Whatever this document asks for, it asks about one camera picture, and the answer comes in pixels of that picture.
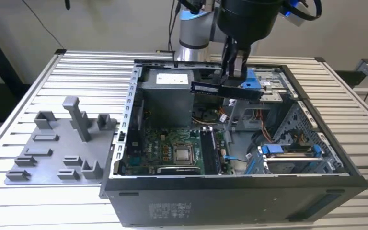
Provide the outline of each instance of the motherboard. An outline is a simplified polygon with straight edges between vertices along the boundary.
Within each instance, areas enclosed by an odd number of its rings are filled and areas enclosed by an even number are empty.
[[[219,174],[231,173],[230,162],[223,158],[227,146],[222,130],[215,130],[214,138],[207,140],[208,144],[215,143],[215,151],[206,147],[202,130],[150,128],[144,133],[143,155],[128,156],[126,175],[204,175],[211,164],[218,165]],[[216,161],[204,162],[215,155]]]

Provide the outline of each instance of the sticker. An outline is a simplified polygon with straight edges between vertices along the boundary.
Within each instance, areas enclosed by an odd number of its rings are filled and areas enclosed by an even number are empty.
[[[248,153],[248,154],[246,155],[246,157],[247,157],[247,159],[250,160],[250,159],[252,158],[252,154]]]
[[[159,73],[156,84],[188,85],[188,74]]]
[[[206,86],[199,86],[199,85],[196,85],[195,89],[200,90],[200,91],[207,91],[207,92],[218,92],[216,88],[211,88],[211,87],[206,87]]]
[[[190,218],[191,203],[150,203],[152,219],[186,219]]]
[[[226,114],[223,114],[222,117],[220,117],[220,122],[226,122],[227,117],[228,117],[228,116],[227,116]]]
[[[268,82],[268,81],[260,81],[260,83],[263,84],[263,85],[271,85],[271,82]]]

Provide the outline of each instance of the power cable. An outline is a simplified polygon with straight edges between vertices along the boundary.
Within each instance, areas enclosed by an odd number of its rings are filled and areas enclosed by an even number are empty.
[[[36,19],[39,20],[40,24],[43,25],[43,28],[47,30],[47,32],[51,34],[51,36],[54,37],[54,39],[56,40],[56,42],[59,43],[59,45],[62,46],[62,48],[64,49],[64,46],[62,45],[60,41],[58,40],[58,38],[55,37],[55,35],[51,33],[51,31],[47,29],[43,21],[40,20],[40,18],[38,17],[35,11],[32,10],[31,6],[28,5],[28,3],[26,2],[26,0],[22,0],[23,3],[27,5],[27,7],[30,8],[31,12],[34,13]]]

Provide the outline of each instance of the aluminum slat table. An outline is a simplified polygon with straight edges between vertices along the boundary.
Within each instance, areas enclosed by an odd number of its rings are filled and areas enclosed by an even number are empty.
[[[51,59],[24,99],[0,128],[0,228],[122,229],[98,185],[7,186],[6,172],[35,129],[39,110],[70,118],[62,107],[66,96],[80,97],[88,117],[110,113],[122,119],[127,85],[135,59],[171,59],[163,53],[67,51]],[[368,107],[325,62],[309,57],[259,57],[254,63],[289,65],[323,119],[368,180]],[[174,229],[368,230],[368,190],[315,223],[293,225],[194,226]]]

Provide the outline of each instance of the label sticker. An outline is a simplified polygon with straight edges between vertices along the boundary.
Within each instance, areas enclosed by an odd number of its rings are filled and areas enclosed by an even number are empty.
[[[159,73],[156,84],[188,85],[188,74]]]
[[[271,85],[271,82],[268,82],[268,81],[260,81],[260,83],[262,83],[262,85]]]
[[[226,122],[227,117],[228,117],[228,116],[227,116],[226,114],[223,114],[222,117],[220,117],[220,122]]]
[[[191,214],[191,203],[150,203],[152,219],[186,219]]]

